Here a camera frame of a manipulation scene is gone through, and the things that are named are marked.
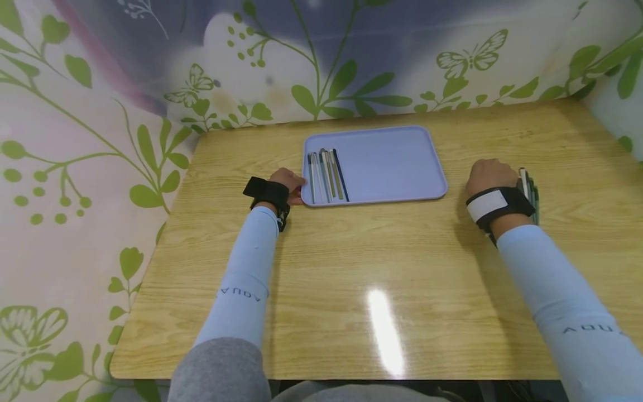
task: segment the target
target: wall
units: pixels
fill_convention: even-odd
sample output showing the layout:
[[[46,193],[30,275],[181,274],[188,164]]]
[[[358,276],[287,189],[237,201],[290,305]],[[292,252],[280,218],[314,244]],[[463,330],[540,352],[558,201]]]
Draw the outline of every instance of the wall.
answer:
[[[112,91],[49,2],[19,6],[0,1],[0,401],[158,401],[107,365],[196,135]]]
[[[0,401],[165,397],[106,367],[195,147],[179,121],[592,99],[643,44],[640,0],[155,1],[0,0]]]

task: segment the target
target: plastic tray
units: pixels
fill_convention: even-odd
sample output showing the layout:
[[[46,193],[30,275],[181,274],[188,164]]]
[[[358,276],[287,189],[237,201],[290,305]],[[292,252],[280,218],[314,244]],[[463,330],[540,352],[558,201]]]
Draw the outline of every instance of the plastic tray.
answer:
[[[336,192],[331,203],[321,194],[313,203],[307,155],[322,148],[337,150],[349,202]],[[303,143],[302,172],[308,206],[436,199],[448,188],[431,136],[418,125],[312,135]]]

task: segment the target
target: right hand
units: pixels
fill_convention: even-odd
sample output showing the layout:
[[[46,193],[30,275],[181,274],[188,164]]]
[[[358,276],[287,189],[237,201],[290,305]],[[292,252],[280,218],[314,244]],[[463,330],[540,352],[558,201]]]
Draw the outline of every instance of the right hand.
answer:
[[[493,187],[515,187],[518,173],[497,159],[480,159],[471,167],[469,181],[465,186],[469,197]]]
[[[303,204],[301,186],[306,183],[306,179],[297,176],[292,170],[288,170],[285,167],[280,167],[275,173],[272,173],[272,175],[270,175],[268,181],[281,183],[284,186],[288,187],[288,190],[290,191],[290,198],[288,199],[288,203],[290,205]]]

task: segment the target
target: forearm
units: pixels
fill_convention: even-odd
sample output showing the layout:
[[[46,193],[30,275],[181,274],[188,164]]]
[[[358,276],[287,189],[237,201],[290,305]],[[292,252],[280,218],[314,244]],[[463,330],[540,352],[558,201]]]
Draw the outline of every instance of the forearm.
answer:
[[[194,346],[228,337],[247,340],[261,348],[268,284],[279,233],[272,208],[258,205],[248,214]]]
[[[492,225],[498,250],[570,400],[639,400],[643,358],[587,281],[527,217],[501,219]]]

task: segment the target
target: wooden table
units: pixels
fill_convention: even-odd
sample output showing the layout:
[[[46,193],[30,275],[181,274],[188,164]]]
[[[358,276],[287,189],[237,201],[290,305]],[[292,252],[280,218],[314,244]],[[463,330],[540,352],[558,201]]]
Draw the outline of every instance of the wooden table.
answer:
[[[542,227],[643,347],[643,169],[581,104],[558,100],[205,136],[112,375],[172,375],[212,305],[248,212],[241,192],[250,176],[299,171],[311,134],[410,124],[430,130],[449,192],[437,201],[293,208],[266,315],[269,378],[557,378],[497,251],[467,215],[462,187],[478,158],[529,168]]]

